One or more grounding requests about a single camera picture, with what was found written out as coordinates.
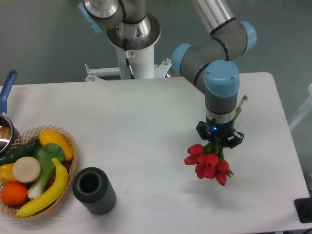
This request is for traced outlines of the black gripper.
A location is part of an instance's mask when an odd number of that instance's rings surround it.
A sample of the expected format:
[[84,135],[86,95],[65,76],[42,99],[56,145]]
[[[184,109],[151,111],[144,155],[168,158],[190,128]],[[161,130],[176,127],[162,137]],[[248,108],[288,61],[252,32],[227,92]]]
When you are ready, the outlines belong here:
[[202,140],[212,137],[224,139],[224,147],[234,148],[242,143],[244,134],[234,131],[235,118],[226,123],[218,123],[206,117],[206,122],[199,121],[196,130]]

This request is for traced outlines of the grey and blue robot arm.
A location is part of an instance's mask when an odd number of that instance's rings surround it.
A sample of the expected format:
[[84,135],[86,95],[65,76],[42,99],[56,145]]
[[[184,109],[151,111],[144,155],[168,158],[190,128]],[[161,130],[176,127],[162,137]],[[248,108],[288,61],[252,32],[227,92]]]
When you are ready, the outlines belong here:
[[[210,39],[195,47],[184,43],[172,53],[171,66],[205,96],[206,119],[197,131],[203,140],[234,148],[244,135],[234,127],[239,69],[233,59],[256,43],[254,27],[236,20],[224,0],[193,2]],[[95,32],[105,32],[116,48],[122,79],[154,78],[158,20],[144,0],[82,0],[78,8]]]

